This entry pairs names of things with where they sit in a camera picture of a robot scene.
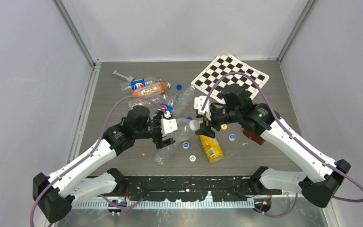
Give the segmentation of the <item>white bottle cap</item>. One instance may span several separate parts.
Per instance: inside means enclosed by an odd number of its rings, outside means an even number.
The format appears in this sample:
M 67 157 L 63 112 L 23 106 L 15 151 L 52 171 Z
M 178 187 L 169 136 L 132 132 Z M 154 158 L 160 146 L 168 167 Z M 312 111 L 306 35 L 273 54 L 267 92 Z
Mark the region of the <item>white bottle cap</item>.
M 192 131 L 197 131 L 200 128 L 198 120 L 190 120 L 189 127 Z

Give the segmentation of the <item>clear square labelled bottle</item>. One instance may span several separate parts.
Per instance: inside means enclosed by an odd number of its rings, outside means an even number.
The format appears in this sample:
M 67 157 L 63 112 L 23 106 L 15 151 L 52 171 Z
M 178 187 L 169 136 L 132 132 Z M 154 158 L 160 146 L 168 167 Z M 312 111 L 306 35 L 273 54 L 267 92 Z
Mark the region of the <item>clear square labelled bottle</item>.
M 178 129 L 173 132 L 172 138 L 175 142 L 182 142 L 189 140 L 195 135 L 195 131 L 192 131 L 189 127 L 190 120 L 187 118 L 178 118 L 177 125 Z

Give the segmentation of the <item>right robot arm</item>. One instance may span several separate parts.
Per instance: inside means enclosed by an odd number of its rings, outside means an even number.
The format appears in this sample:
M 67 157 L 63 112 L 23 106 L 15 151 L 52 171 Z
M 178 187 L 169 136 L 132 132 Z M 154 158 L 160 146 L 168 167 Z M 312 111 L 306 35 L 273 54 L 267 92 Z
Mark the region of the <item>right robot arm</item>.
M 301 168 L 301 172 L 288 172 L 259 167 L 251 176 L 251 189 L 255 193 L 289 191 L 301 194 L 317 207 L 326 207 L 344 180 L 339 171 L 348 173 L 350 164 L 343 159 L 335 161 L 302 140 L 267 104 L 254 104 L 241 86 L 227 85 L 221 95 L 224 104 L 211 103 L 206 96 L 194 99 L 197 117 L 203 118 L 196 134 L 214 138 L 223 124 L 238 123 L 251 134 L 253 141 L 270 142 Z

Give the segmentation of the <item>clear ribbed plastic bottle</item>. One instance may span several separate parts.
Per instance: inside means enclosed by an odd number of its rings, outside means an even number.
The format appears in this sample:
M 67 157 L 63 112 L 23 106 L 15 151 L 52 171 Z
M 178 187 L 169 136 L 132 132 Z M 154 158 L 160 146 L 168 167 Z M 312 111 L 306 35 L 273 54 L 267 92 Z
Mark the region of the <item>clear ribbed plastic bottle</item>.
M 165 166 L 176 151 L 176 149 L 179 147 L 179 145 L 180 142 L 176 142 L 158 150 L 158 152 L 154 156 L 153 161 L 160 166 Z

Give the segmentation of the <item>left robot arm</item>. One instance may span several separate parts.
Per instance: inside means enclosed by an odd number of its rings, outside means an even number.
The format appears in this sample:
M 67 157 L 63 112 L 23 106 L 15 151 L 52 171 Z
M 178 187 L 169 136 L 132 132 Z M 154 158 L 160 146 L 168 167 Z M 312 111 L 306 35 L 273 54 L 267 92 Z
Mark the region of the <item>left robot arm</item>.
M 53 224 L 66 217 L 75 205 L 92 197 L 110 192 L 115 196 L 122 195 L 127 180 L 117 169 L 91 180 L 85 178 L 133 147 L 136 140 L 151 139 L 157 149 L 172 144 L 172 139 L 165 140 L 164 137 L 177 128 L 176 120 L 167 107 L 159 106 L 153 118 L 147 107 L 133 107 L 120 123 L 105 126 L 97 141 L 73 161 L 48 175 L 38 173 L 33 178 L 34 204 L 30 222 L 33 222 L 36 208 Z

